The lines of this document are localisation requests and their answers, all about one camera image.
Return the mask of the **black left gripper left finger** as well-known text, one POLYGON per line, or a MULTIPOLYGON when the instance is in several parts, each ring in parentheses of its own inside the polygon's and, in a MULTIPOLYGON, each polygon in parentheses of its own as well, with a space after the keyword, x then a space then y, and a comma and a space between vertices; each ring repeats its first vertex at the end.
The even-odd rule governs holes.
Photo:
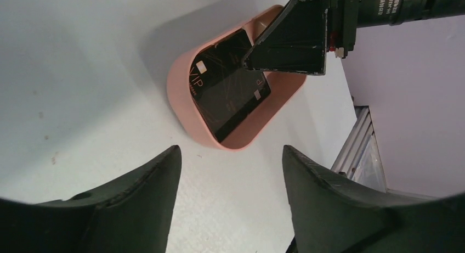
POLYGON ((1 252, 165 252, 182 153, 146 164, 69 200, 1 200, 1 252))

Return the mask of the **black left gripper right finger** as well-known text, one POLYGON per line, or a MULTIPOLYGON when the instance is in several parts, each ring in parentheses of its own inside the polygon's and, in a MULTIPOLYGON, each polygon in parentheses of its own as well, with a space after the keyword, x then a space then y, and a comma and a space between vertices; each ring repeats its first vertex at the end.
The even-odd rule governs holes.
POLYGON ((285 145, 282 168, 294 238, 288 252, 464 252, 464 194, 383 193, 285 145))

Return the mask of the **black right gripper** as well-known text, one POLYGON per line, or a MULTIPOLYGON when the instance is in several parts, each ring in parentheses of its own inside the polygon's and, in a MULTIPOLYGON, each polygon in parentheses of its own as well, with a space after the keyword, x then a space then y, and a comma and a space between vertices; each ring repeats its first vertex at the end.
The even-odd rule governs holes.
POLYGON ((328 13, 327 0, 289 0, 242 64, 251 71, 324 75, 326 50, 346 58, 358 28, 463 14, 464 0, 329 0, 328 13))

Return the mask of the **pink oval tray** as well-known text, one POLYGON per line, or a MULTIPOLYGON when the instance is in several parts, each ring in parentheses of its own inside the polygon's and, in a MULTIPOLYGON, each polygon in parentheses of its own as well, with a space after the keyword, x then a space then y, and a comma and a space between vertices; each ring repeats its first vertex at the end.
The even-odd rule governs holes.
POLYGON ((286 72, 263 72, 271 93, 222 142, 218 142, 207 127, 189 87, 189 73, 196 55, 233 32, 246 30, 252 46, 257 37, 277 17, 283 7, 274 5, 255 17, 243 21, 203 44, 180 55, 172 64, 167 76, 169 104, 187 134, 197 143, 209 148, 239 151, 248 147, 273 117, 303 87, 306 76, 286 72))

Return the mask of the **black credit card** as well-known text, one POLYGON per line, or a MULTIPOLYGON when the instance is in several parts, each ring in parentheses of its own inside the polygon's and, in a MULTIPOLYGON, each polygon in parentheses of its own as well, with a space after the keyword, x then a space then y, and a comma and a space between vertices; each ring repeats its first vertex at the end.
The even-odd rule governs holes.
POLYGON ((218 142, 225 140, 271 93, 263 72, 242 66, 251 47, 246 30, 239 29, 200 51, 191 64, 191 96, 218 142))

